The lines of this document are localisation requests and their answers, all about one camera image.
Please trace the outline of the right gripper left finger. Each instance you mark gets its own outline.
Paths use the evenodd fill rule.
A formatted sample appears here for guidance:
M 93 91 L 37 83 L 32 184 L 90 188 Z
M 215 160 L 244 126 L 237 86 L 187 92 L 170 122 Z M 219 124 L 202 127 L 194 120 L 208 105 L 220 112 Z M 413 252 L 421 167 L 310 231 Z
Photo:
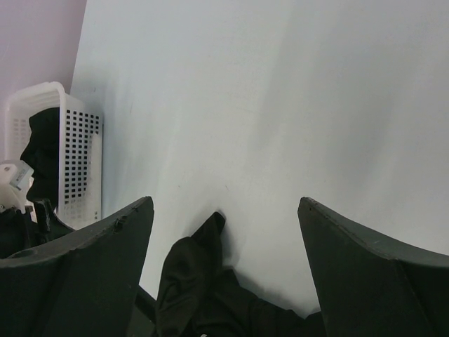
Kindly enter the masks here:
M 143 197 L 1 260 L 1 335 L 125 336 L 153 219 Z

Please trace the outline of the white plastic basket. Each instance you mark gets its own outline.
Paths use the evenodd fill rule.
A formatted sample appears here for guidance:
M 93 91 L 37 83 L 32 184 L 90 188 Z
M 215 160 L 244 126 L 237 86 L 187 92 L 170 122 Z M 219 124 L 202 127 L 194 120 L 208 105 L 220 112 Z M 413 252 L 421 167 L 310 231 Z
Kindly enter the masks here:
M 80 229 L 102 217 L 101 112 L 65 92 L 61 83 L 44 82 L 14 93 L 6 103 L 5 155 L 18 160 L 30 136 L 29 118 L 48 108 L 59 109 L 58 218 Z

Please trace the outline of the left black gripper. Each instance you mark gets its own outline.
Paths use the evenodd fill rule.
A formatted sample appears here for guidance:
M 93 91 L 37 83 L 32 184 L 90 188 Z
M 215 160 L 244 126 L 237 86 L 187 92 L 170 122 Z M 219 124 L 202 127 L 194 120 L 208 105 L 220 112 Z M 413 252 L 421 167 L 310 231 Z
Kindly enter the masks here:
M 33 201 L 33 205 L 37 224 L 32 221 L 30 207 L 25 208 L 25 214 L 17 209 L 1 213 L 1 258 L 37 246 L 37 238 L 51 242 L 74 231 L 57 217 L 48 199 Z

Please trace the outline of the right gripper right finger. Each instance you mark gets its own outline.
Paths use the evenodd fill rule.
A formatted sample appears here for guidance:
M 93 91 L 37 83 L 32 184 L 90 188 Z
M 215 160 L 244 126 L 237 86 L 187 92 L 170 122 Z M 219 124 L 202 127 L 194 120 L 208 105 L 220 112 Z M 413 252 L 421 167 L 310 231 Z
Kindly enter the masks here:
M 297 210 L 328 336 L 447 336 L 448 256 L 309 197 Z

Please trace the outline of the black printed t shirt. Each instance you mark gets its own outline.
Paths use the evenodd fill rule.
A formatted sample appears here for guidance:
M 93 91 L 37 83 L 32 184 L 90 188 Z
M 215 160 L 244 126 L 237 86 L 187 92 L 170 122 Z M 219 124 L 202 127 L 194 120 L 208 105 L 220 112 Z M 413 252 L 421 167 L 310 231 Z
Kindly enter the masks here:
M 243 288 L 222 262 L 225 218 L 213 213 L 172 245 L 150 315 L 152 336 L 325 336 L 320 312 L 302 318 Z

